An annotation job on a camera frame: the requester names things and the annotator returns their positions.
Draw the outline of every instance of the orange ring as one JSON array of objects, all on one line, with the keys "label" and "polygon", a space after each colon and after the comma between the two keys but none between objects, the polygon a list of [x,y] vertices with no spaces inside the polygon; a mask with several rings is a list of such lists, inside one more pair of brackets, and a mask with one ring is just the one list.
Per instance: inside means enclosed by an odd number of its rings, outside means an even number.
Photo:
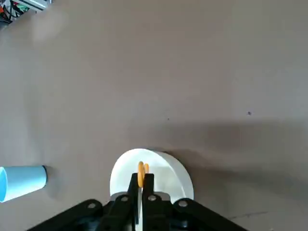
[{"label": "orange ring", "polygon": [[149,170],[150,170],[149,164],[145,164],[144,165],[144,172],[149,173]]},{"label": "orange ring", "polygon": [[140,188],[143,187],[143,179],[144,179],[144,167],[143,167],[143,162],[140,161],[138,164],[138,186]]}]

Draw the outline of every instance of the plastic cup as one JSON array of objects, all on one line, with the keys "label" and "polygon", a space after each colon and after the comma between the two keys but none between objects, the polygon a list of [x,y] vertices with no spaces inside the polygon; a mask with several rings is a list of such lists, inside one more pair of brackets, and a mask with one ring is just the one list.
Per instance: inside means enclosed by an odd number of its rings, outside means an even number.
[{"label": "plastic cup", "polygon": [[44,166],[0,167],[0,202],[41,189],[46,181]]}]

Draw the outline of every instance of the white disc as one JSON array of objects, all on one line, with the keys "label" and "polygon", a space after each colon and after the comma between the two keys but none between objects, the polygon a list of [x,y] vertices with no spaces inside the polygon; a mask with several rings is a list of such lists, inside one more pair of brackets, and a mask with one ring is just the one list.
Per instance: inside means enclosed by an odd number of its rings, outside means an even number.
[{"label": "white disc", "polygon": [[193,199],[192,181],[184,166],[166,153],[148,149],[132,149],[118,158],[110,177],[110,195],[127,191],[140,161],[149,164],[156,192],[168,193],[172,203],[181,198]]}]

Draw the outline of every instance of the screw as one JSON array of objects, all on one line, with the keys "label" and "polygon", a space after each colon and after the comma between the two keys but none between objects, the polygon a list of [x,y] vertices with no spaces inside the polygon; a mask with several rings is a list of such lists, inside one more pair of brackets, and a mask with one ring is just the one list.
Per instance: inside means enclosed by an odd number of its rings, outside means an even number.
[{"label": "screw", "polygon": [[154,201],[156,200],[156,196],[155,195],[151,195],[148,197],[149,201]]},{"label": "screw", "polygon": [[121,201],[123,201],[123,202],[128,201],[128,197],[127,197],[127,196],[123,196],[123,197],[121,198]]},{"label": "screw", "polygon": [[95,203],[91,203],[88,205],[88,208],[95,208],[96,207],[96,204]]},{"label": "screw", "polygon": [[180,207],[186,207],[188,203],[186,201],[179,201],[179,206]]}]

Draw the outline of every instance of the light blue cup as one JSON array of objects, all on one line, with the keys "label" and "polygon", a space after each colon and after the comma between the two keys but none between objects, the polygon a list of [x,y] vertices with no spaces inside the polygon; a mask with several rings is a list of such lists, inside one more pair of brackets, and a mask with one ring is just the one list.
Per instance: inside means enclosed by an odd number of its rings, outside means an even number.
[{"label": "light blue cup", "polygon": [[41,189],[46,181],[43,166],[0,167],[0,202]]}]

